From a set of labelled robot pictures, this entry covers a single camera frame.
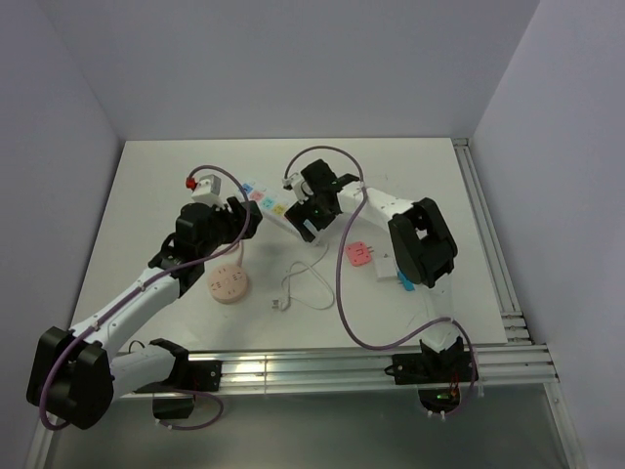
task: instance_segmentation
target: red cap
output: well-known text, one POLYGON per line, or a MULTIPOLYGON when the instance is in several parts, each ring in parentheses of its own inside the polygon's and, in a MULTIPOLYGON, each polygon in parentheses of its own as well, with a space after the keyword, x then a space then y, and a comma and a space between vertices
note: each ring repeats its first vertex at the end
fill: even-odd
POLYGON ((187 186, 188 189, 195 191, 195 188, 197 187, 197 183, 195 182, 193 178, 187 178, 187 181, 185 182, 185 186, 187 186))

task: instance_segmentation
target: white plug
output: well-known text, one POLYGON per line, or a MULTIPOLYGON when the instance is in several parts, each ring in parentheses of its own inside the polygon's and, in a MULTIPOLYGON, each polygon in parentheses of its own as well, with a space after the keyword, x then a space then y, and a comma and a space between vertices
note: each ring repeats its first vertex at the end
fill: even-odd
POLYGON ((375 267, 375 276, 380 280, 388 278, 397 279, 397 267, 395 265, 395 259, 393 257, 374 257, 373 267, 375 267))
POLYGON ((208 288, 216 301, 234 303, 247 292, 249 281, 243 268, 235 264, 219 266, 208 276, 208 288))

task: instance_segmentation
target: gray floor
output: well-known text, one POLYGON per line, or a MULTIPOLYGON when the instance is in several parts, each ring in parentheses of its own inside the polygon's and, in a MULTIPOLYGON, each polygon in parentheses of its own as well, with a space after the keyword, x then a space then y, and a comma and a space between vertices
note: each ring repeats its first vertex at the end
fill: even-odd
MULTIPOLYGON (((214 427, 155 427, 150 402, 115 404, 57 435, 48 468, 564 468, 542 386, 486 388, 445 423, 412 390, 238 397, 214 427)), ((210 415, 196 411, 189 422, 210 415)))

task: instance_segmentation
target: pink power strip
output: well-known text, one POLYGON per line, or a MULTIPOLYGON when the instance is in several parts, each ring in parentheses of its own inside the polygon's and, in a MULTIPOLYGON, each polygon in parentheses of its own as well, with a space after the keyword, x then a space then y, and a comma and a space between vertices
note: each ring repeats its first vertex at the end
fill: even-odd
POLYGON ((348 255, 350 263, 354 267, 364 266, 371 262, 371 254, 369 248, 362 241, 353 242, 345 247, 345 253, 348 255))

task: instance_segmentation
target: small white box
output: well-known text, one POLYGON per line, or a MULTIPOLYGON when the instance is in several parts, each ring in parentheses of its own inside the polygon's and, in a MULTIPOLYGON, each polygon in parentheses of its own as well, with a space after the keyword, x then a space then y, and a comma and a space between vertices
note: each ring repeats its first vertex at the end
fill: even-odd
POLYGON ((378 281, 397 278, 397 267, 393 257, 374 257, 373 266, 375 267, 375 275, 378 281))

